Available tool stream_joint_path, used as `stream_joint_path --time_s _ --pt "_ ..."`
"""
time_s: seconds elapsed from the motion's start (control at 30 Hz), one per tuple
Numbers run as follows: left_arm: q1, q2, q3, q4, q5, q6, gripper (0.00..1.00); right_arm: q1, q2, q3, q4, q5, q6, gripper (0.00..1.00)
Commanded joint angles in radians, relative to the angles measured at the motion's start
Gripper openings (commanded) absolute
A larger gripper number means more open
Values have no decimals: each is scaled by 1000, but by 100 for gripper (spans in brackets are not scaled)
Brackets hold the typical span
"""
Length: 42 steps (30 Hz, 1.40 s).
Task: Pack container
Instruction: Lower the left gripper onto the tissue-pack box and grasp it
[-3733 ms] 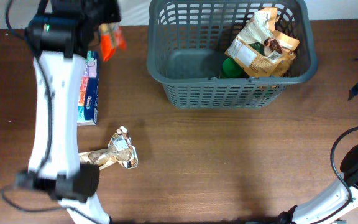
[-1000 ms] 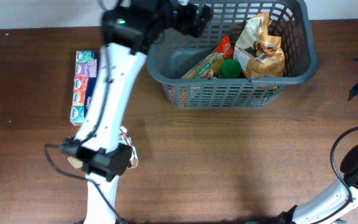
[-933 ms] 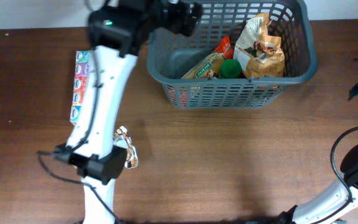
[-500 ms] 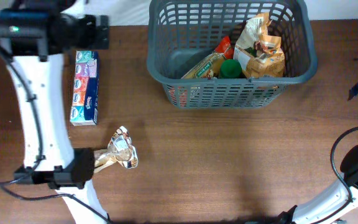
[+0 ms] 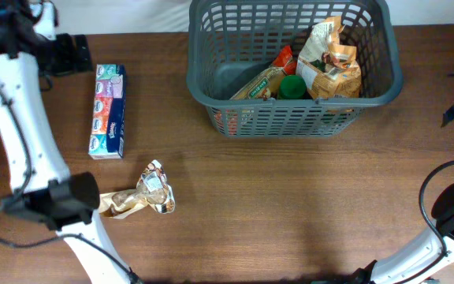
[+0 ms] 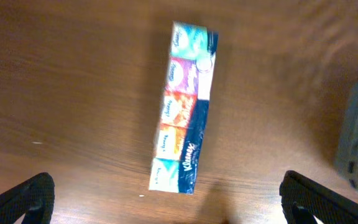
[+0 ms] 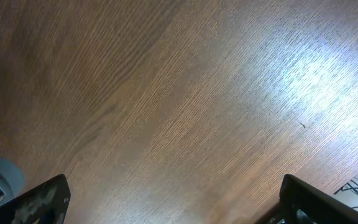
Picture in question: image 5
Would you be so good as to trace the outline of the Kleenex tissue multipack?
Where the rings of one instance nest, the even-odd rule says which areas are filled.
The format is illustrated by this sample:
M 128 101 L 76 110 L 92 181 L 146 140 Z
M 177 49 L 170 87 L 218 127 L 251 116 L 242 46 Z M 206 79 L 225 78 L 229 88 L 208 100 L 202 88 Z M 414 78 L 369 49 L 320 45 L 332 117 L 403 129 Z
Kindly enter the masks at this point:
M 88 154 L 93 159 L 122 159 L 125 144 L 125 67 L 98 64 Z

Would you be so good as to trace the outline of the orange snack bag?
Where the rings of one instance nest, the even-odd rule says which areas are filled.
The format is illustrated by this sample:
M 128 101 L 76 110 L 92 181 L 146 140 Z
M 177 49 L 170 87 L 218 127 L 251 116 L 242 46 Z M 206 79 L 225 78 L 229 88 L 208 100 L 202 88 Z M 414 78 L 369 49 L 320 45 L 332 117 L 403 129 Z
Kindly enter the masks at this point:
M 316 99 L 358 98 L 361 69 L 357 48 L 342 45 L 341 17 L 328 17 L 315 24 L 299 53 L 296 75 L 301 77 L 309 96 Z

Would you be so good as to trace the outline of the brown white snack bag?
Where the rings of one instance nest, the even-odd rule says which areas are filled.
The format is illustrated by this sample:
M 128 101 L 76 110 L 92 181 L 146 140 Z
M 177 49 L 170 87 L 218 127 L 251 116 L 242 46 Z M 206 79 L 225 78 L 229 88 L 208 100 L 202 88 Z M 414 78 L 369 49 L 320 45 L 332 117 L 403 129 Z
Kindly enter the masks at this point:
M 147 165 L 134 189 L 100 195 L 99 214 L 104 217 L 125 219 L 145 207 L 151 207 L 163 215 L 173 213 L 176 209 L 173 189 L 158 160 Z

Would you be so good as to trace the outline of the green lid jar with label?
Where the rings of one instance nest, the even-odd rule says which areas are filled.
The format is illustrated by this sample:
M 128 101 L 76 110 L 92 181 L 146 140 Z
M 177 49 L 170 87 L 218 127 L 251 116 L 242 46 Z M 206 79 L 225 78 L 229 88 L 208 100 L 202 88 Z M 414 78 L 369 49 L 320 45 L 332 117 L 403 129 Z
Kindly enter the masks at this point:
M 278 89 L 278 99 L 302 99 L 307 92 L 307 86 L 302 77 L 297 75 L 286 76 Z

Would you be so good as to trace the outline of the red spaghetti packet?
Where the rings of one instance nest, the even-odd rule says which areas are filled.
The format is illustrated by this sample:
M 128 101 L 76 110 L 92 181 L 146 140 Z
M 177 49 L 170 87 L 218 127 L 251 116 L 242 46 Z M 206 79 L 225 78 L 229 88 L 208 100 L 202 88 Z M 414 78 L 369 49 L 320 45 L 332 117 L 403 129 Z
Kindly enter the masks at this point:
M 276 137 L 293 135 L 303 109 L 277 104 L 281 82 L 296 74 L 292 48 L 284 46 L 269 64 L 255 64 L 244 70 L 226 67 L 215 78 L 221 91 L 217 106 L 209 106 L 210 120 L 220 134 L 229 137 Z

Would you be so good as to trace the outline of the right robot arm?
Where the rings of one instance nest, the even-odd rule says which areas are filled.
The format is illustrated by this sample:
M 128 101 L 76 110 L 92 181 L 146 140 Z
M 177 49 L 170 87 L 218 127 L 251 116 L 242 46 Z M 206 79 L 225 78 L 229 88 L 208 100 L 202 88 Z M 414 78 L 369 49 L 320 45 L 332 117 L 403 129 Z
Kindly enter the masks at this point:
M 438 166 L 420 187 L 419 210 L 427 228 L 398 252 L 358 269 L 351 283 L 422 283 L 454 263 L 454 183 L 436 199 L 430 214 L 424 205 L 425 191 L 431 179 L 451 166 L 454 166 L 454 160 Z

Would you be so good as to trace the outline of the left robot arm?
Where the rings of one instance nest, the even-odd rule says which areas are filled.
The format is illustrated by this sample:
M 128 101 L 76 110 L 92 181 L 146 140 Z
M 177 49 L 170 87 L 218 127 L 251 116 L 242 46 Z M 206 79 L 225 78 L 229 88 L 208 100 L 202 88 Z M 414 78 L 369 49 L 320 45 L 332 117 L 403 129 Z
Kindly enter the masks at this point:
M 57 24 L 52 2 L 0 1 L 0 137 L 12 191 L 0 212 L 53 231 L 93 283 L 138 283 L 103 227 L 94 176 L 70 173 L 50 129 L 39 79 Z

